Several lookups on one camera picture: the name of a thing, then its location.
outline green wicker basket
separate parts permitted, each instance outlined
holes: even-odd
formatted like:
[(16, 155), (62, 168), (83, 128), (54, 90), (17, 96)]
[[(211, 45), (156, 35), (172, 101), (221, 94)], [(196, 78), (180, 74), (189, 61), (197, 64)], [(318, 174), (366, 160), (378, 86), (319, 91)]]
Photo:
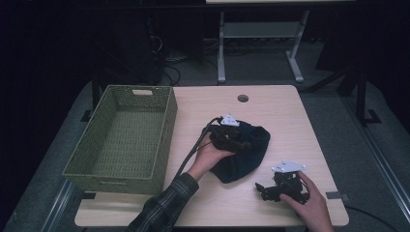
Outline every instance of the green wicker basket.
[(162, 191), (177, 102), (172, 87), (109, 85), (63, 171), (88, 191)]

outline person's left hand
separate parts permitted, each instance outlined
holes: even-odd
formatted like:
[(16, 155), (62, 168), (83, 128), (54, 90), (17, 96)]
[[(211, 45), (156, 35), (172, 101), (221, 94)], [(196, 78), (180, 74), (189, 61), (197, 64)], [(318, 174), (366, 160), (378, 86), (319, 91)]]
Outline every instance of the person's left hand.
[(195, 162), (188, 171), (196, 181), (199, 181), (201, 177), (222, 158), (234, 155), (232, 152), (217, 149), (209, 138), (210, 134), (211, 133), (208, 132), (199, 144)]

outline black cloth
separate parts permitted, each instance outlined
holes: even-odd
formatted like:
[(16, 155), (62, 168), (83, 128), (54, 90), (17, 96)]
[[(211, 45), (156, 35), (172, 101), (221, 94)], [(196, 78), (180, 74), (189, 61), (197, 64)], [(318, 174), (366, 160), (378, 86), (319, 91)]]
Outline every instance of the black cloth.
[(260, 165), (268, 149), (271, 135), (262, 127), (255, 127), (246, 122), (238, 121), (241, 133), (238, 142), (249, 142), (251, 148), (244, 152), (237, 153), (221, 159), (211, 172), (225, 184), (237, 181), (247, 176), (251, 171)]

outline wooden table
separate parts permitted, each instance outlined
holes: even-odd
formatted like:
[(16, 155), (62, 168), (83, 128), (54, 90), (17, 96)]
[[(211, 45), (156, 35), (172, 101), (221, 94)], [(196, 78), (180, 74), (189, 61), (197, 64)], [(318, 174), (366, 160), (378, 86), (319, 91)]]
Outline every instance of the wooden table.
[[(231, 113), (236, 119), (264, 127), (271, 140), (261, 165), (245, 178), (223, 184), (212, 173), (199, 182), (200, 189), (180, 215), (176, 226), (294, 226), (303, 224), (283, 202), (263, 201), (255, 182), (274, 185), (272, 166), (292, 160), (305, 171), (322, 194), (337, 191), (308, 116), (293, 86), (176, 87), (178, 113), (164, 188), (213, 118)], [(247, 95), (248, 102), (238, 96)], [(97, 192), (83, 199), (75, 223), (79, 226), (127, 226), (150, 196)], [(340, 199), (327, 200), (332, 224), (347, 224)]]

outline plaid sleeve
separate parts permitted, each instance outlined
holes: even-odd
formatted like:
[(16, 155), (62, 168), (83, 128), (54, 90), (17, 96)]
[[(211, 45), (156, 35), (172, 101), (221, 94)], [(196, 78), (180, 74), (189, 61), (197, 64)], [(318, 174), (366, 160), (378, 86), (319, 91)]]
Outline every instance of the plaid sleeve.
[(142, 212), (128, 226), (127, 232), (168, 232), (190, 198), (199, 189), (193, 177), (184, 173), (161, 194), (151, 197)]

